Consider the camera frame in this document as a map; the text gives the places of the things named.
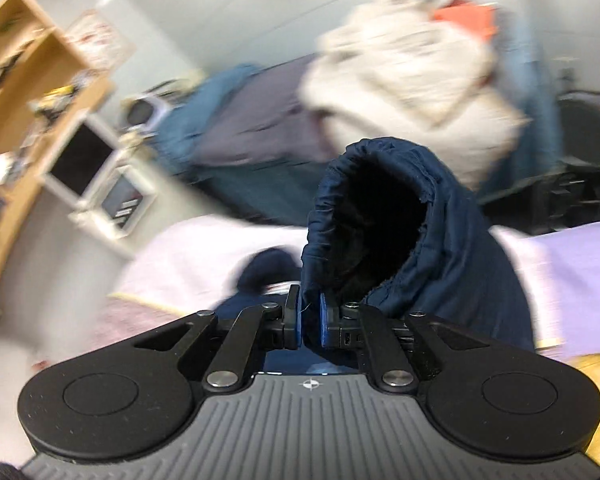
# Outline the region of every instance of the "black chair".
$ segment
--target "black chair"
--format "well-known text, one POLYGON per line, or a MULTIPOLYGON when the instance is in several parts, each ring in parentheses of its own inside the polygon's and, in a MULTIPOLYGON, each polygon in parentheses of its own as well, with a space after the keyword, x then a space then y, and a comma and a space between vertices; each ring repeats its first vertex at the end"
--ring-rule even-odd
POLYGON ((558 98, 564 131, 562 171, 534 190, 534 233, 600 221, 600 94, 568 92, 558 98))

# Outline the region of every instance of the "navy blue fabric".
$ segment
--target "navy blue fabric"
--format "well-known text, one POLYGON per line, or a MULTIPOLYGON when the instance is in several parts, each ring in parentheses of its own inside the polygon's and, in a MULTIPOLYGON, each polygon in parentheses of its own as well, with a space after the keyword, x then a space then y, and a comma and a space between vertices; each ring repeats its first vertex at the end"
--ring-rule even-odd
MULTIPOLYGON (((215 311, 219 319, 235 319, 242 309, 266 301, 284 304, 286 295, 264 295, 266 285, 295 282, 300 278, 300 268, 293 257, 279 248, 266 249, 256 254, 238 277, 238 292, 220 303, 215 311)), ((267 353, 263 371, 287 374, 337 373, 344 370, 327 359, 301 346, 298 350, 274 350, 267 353)))
POLYGON ((427 312, 534 348, 522 287, 473 194, 407 140, 364 139, 330 164, 302 262, 306 330, 319 330, 319 296, 332 290, 389 317, 427 312))
POLYGON ((261 67, 242 64, 209 77, 181 107, 158 126, 148 143, 157 161, 171 174, 185 173, 193 164, 195 147, 211 119, 261 67))
POLYGON ((196 166, 184 181, 227 206, 238 218, 306 226, 327 164, 271 160, 240 166, 196 166))
POLYGON ((202 166, 257 164, 277 158, 328 162, 336 152, 298 87, 314 55, 263 70, 231 99, 196 146, 202 166))

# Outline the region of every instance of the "navy blue bag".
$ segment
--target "navy blue bag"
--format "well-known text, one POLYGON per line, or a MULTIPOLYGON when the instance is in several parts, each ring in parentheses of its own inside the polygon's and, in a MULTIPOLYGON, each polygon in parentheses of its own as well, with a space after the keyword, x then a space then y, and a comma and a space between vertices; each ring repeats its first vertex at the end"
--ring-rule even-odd
POLYGON ((320 294, 388 317, 421 311, 533 350, 525 295, 474 195, 433 153, 391 137, 352 144, 327 168, 302 253, 305 331, 320 294))

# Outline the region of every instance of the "wooden shelf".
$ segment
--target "wooden shelf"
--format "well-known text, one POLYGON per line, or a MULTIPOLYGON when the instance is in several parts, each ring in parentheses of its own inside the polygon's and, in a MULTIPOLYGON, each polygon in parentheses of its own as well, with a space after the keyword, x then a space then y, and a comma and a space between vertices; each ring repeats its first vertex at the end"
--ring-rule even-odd
POLYGON ((0 0, 0 61, 14 54, 34 30, 53 26, 35 0, 0 0))
MULTIPOLYGON (((0 153, 16 152, 34 124, 30 101, 69 84, 78 72, 89 68, 35 0, 0 0, 0 63, 32 39, 0 86, 0 153)), ((5 203, 0 211, 0 276, 42 188, 47 150, 58 142, 79 111, 96 110, 111 89, 112 83, 101 75, 81 90, 54 126, 30 148, 31 162, 23 175, 8 187, 0 186, 0 198, 5 203)))
POLYGON ((69 84, 87 68, 86 62, 64 47, 55 29, 36 41, 6 77, 0 89, 0 153, 16 150, 34 121, 31 100, 69 84))
POLYGON ((106 76, 101 76, 87 88, 82 90, 69 106, 68 110, 56 121, 54 127, 38 139, 33 150, 38 154, 25 173, 11 187, 5 190, 8 205, 0 213, 0 275, 7 261, 11 247, 17 240, 22 223, 27 218, 36 197, 42 188, 41 166, 44 163, 43 153, 50 148, 64 130, 70 125, 72 118, 85 108, 93 110, 110 93, 112 83, 106 76))
POLYGON ((14 67, 11 69, 11 71, 6 75, 5 79, 4 79, 4 83, 2 85, 2 87, 0 88, 0 94, 2 93, 4 86, 8 86, 8 81, 9 79, 18 79, 20 76, 20 73, 23 70, 23 67, 25 65, 25 63, 29 60, 29 57, 31 56, 31 54, 39 47, 41 46, 41 44, 44 41, 47 41, 47 37, 49 35, 51 35, 52 33, 52 29, 47 29, 44 32, 42 32, 35 40, 33 43, 31 43, 26 50, 22 53, 22 55, 18 58, 16 64, 14 65, 14 67))

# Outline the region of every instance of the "blue fabric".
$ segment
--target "blue fabric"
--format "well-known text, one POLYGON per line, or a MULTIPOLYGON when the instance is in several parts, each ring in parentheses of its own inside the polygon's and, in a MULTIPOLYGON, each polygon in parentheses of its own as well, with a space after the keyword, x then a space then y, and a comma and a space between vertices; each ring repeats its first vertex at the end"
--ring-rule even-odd
POLYGON ((185 182, 219 200, 238 218, 306 226, 327 164, 271 160, 240 166, 196 166, 185 182))
POLYGON ((304 330, 320 293, 422 311, 532 350, 528 304, 473 194, 427 148, 364 139, 327 168, 302 252, 304 330))
POLYGON ((508 190, 527 178, 555 168, 562 157, 562 127, 550 76, 541 62, 538 42, 515 14, 499 9, 498 55, 494 86, 511 105, 530 119, 517 149, 498 165, 477 193, 479 199, 508 190))
POLYGON ((211 76, 181 107, 172 111, 149 140, 158 162, 171 174, 185 173, 192 165, 199 136, 212 118, 261 67, 242 64, 211 76))
POLYGON ((257 164, 277 158, 328 162, 336 153, 317 117, 298 99, 314 55, 267 68, 254 76, 215 118, 196 146, 203 166, 257 164))
MULTIPOLYGON (((279 248, 266 249, 256 254, 238 277, 237 293, 219 304, 215 311, 219 319, 235 319, 248 307, 275 301, 284 304, 286 295, 265 295, 266 285, 281 282, 296 282, 300 269, 293 257, 279 248)), ((298 350, 273 350, 265 358, 263 371, 287 374, 338 373, 343 368, 331 364, 327 359, 301 346, 298 350)))

